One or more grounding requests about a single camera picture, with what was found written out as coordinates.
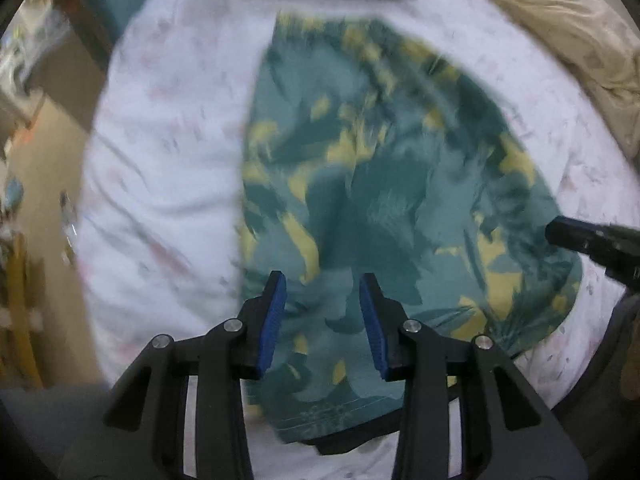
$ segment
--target white bedsheet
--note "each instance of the white bedsheet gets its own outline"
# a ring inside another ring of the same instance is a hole
[[[281,9],[375,15],[422,38],[491,92],[565,215],[640,226],[638,179],[602,118],[487,0],[149,0],[114,51],[79,208],[79,270],[109,381],[155,334],[201,335],[239,308],[242,135]],[[622,294],[583,264],[568,319],[517,361],[550,406],[584,371]],[[255,476],[269,480],[388,479],[397,441],[318,457],[280,444],[260,418],[248,437]]]

